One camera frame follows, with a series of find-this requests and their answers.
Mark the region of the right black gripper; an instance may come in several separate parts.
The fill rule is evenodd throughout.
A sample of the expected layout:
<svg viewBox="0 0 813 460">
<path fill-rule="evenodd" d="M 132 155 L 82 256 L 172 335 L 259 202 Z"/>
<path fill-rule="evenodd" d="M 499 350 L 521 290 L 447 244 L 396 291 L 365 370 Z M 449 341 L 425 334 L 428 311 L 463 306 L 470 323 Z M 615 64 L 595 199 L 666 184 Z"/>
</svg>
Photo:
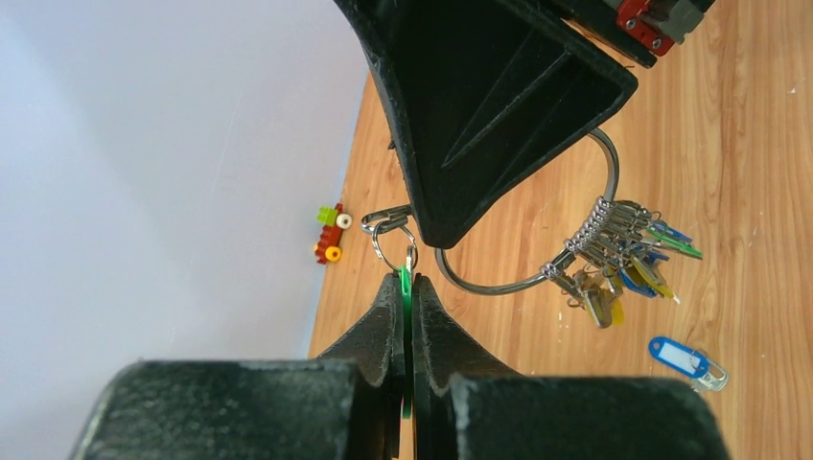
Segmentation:
<svg viewBox="0 0 813 460">
<path fill-rule="evenodd" d="M 614 116 L 713 0 L 341 1 L 368 61 L 422 241 L 454 247 Z"/>
</svg>

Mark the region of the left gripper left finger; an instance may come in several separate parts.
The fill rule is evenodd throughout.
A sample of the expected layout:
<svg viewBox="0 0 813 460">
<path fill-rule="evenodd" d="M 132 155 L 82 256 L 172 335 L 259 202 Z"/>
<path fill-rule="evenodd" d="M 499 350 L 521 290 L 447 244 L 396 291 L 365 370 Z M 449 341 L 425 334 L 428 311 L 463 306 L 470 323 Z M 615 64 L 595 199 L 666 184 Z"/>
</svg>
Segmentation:
<svg viewBox="0 0 813 460">
<path fill-rule="evenodd" d="M 369 310 L 319 359 L 348 362 L 356 371 L 347 423 L 346 459 L 399 455 L 406 358 L 400 278 L 383 276 Z"/>
</svg>

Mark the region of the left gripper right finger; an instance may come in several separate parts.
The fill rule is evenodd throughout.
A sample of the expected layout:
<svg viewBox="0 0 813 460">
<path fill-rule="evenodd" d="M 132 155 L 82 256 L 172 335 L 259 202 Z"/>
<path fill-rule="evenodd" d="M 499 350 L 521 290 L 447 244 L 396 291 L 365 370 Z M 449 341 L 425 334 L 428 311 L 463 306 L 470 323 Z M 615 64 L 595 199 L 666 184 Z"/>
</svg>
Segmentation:
<svg viewBox="0 0 813 460">
<path fill-rule="evenodd" d="M 468 459 L 470 396 L 483 380 L 516 375 L 444 308 L 429 277 L 412 285 L 413 439 L 417 459 Z"/>
</svg>

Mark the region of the blue tagged key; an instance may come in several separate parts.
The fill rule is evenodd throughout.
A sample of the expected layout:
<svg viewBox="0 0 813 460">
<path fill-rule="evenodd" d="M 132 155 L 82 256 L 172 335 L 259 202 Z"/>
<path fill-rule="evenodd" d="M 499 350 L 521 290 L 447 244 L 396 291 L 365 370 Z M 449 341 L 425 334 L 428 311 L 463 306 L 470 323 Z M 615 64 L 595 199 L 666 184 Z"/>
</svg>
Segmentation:
<svg viewBox="0 0 813 460">
<path fill-rule="evenodd" d="M 653 337 L 648 343 L 648 351 L 657 362 L 687 377 L 695 392 L 720 392 L 729 382 L 729 374 L 705 352 L 672 338 Z"/>
</svg>

